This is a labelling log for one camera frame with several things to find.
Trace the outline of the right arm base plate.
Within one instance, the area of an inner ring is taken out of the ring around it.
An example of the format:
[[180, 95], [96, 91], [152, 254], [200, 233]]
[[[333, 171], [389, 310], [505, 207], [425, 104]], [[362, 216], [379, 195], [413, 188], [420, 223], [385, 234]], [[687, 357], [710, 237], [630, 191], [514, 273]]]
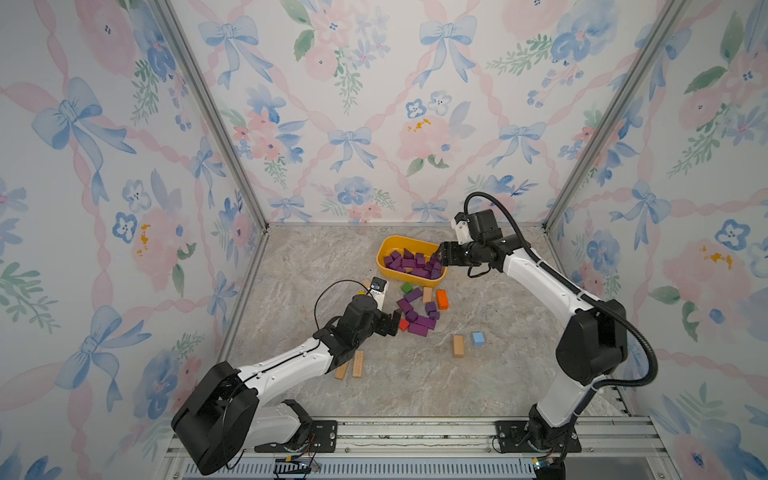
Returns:
[[582, 446], [572, 425], [552, 428], [538, 420], [499, 420], [494, 423], [501, 453], [580, 453]]

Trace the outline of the purple brick centre slanted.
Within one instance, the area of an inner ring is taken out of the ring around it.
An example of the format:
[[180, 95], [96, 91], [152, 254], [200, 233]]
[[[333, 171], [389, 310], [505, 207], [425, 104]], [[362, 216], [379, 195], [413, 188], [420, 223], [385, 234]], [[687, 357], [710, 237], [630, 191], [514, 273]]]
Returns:
[[434, 330], [435, 327], [436, 327], [436, 324], [437, 324], [437, 321], [435, 319], [430, 318], [430, 317], [424, 317], [424, 316], [419, 316], [417, 318], [416, 322], [419, 325], [421, 325], [421, 326], [423, 326], [423, 327], [425, 327], [427, 329], [430, 329], [430, 330]]

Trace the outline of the natural wood long brick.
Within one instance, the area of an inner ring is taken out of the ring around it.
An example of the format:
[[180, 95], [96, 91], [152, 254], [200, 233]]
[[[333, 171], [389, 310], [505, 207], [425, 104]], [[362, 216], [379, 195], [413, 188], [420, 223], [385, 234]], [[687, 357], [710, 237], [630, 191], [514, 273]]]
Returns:
[[363, 351], [356, 351], [353, 358], [352, 365], [352, 377], [361, 378], [363, 376], [365, 353]]
[[349, 369], [350, 363], [346, 362], [343, 365], [341, 365], [334, 374], [334, 378], [337, 380], [344, 380], [347, 374], [347, 371]]

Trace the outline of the natural wood long brick left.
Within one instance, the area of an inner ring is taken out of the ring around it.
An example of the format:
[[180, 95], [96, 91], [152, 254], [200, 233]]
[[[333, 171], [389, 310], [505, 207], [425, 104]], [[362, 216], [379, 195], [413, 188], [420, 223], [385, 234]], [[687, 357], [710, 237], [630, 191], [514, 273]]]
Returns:
[[350, 363], [346, 362], [343, 365], [341, 365], [334, 374], [334, 378], [337, 380], [344, 380], [347, 374], [347, 371], [349, 369]]

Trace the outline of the orange brick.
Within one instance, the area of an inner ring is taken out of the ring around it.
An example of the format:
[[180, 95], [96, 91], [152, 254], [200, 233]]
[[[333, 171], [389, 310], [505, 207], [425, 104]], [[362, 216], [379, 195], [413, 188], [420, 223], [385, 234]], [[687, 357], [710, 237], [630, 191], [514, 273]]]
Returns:
[[436, 296], [436, 303], [439, 310], [443, 311], [443, 310], [448, 310], [450, 308], [450, 302], [445, 290], [438, 289], [436, 291], [435, 296]]

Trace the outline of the aluminium mounting rail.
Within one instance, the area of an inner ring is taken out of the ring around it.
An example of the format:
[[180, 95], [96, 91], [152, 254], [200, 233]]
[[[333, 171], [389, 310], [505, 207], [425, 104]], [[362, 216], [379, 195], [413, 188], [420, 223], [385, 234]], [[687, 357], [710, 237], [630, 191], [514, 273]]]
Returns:
[[[492, 417], [338, 417], [297, 460], [247, 451], [216, 479], [544, 479], [557, 455], [526, 452]], [[647, 417], [583, 417], [568, 479], [677, 479]]]

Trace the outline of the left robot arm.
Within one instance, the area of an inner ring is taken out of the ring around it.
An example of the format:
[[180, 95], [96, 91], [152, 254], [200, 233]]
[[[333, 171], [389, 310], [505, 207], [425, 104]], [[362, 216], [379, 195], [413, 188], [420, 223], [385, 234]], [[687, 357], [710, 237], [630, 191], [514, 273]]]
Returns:
[[299, 346], [252, 365], [211, 367], [171, 421], [199, 473], [231, 467], [247, 450], [296, 454], [315, 447], [307, 411], [292, 399], [272, 401], [347, 364], [372, 335], [396, 335], [402, 312], [385, 313], [382, 305], [376, 296], [357, 294]]

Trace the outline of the purple long brick top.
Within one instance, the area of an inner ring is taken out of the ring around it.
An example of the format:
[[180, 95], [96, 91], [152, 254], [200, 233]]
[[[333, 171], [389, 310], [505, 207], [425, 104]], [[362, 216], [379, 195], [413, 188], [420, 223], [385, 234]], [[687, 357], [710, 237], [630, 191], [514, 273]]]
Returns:
[[421, 288], [415, 288], [403, 296], [403, 299], [407, 302], [414, 302], [415, 300], [423, 296], [423, 290]]

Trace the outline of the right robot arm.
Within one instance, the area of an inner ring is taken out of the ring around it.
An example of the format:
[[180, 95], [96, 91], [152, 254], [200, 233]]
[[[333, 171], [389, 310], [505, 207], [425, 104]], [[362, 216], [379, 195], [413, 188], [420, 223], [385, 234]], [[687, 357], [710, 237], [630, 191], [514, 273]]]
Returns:
[[[617, 301], [603, 301], [581, 289], [547, 263], [521, 231], [503, 234], [491, 210], [458, 213], [451, 222], [455, 240], [440, 244], [445, 266], [487, 266], [523, 285], [564, 323], [555, 349], [558, 369], [543, 398], [528, 415], [522, 439], [536, 451], [562, 448], [577, 418], [604, 387], [637, 388], [658, 375], [658, 359], [650, 342], [625, 317]], [[612, 378], [629, 356], [630, 337], [644, 352], [648, 367], [638, 379]]]

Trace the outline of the yellow plastic storage bin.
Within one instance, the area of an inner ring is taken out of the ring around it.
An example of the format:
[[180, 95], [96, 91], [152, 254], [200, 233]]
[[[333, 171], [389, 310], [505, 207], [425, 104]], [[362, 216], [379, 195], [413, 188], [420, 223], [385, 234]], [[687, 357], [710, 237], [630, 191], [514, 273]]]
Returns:
[[[414, 285], [435, 287], [447, 274], [446, 267], [432, 260], [437, 249], [438, 245], [434, 243], [399, 235], [389, 236], [382, 242], [376, 262], [380, 273], [385, 277]], [[393, 251], [399, 251], [402, 258], [386, 268], [384, 258], [391, 257]]]

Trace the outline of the natural wood brick right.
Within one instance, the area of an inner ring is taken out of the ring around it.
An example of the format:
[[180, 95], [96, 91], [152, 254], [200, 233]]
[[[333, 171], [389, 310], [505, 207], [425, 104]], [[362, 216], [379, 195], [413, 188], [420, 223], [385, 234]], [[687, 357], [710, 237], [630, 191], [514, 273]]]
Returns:
[[453, 336], [452, 353], [454, 358], [463, 358], [465, 356], [465, 341], [462, 335]]

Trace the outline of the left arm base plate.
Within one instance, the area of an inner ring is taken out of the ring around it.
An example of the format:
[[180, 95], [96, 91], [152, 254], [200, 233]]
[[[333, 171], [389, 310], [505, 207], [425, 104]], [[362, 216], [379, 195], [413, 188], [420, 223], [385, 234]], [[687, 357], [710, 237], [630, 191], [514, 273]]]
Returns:
[[284, 443], [267, 443], [255, 446], [255, 453], [298, 455], [300, 453], [334, 453], [338, 434], [336, 420], [313, 420], [299, 426]]

